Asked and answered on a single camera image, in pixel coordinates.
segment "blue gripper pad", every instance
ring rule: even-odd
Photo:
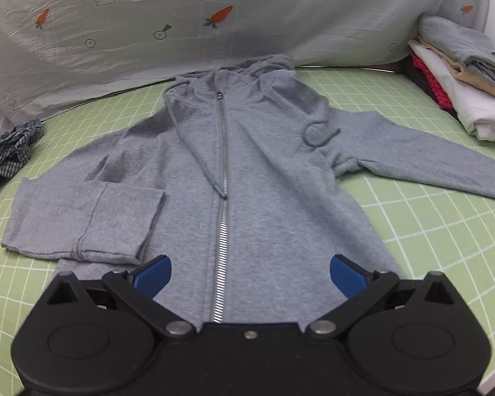
[[[129,274],[132,286],[149,298],[156,296],[169,282],[172,274],[170,259],[161,255]]]
[[[330,261],[330,278],[332,283],[347,298],[356,296],[368,286],[372,274],[345,258],[342,254],[335,255]]]

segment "red garment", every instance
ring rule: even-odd
[[[429,86],[431,87],[434,96],[437,99],[437,104],[442,110],[451,110],[453,108],[453,104],[447,96],[447,92],[443,90],[438,80],[433,76],[433,73],[429,71],[425,63],[418,57],[416,54],[411,54],[413,58],[413,65],[416,68],[420,68],[423,71],[425,79]]]

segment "metal zipper teeth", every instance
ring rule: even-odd
[[[225,124],[225,109],[223,104],[224,96],[220,91],[217,92],[218,112],[220,117],[220,129],[222,135],[222,189],[227,198],[227,130]],[[227,199],[220,198],[219,206],[219,228],[218,228],[218,258],[216,266],[216,294],[213,309],[213,321],[222,322],[224,317],[224,299],[225,299],[225,276],[227,271],[227,218],[228,203]]]

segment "zipper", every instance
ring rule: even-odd
[[[225,104],[222,92],[217,91],[216,102],[220,123],[220,162],[222,166],[222,191],[218,205],[218,240],[216,263],[216,291],[212,321],[221,323],[224,317],[225,275],[227,271],[227,224],[228,224],[228,171],[227,171],[227,125],[225,121]]]

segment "crumpled plaid shirt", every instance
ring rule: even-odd
[[[42,137],[42,122],[33,119],[0,132],[0,176],[12,178],[31,158],[31,146]]]

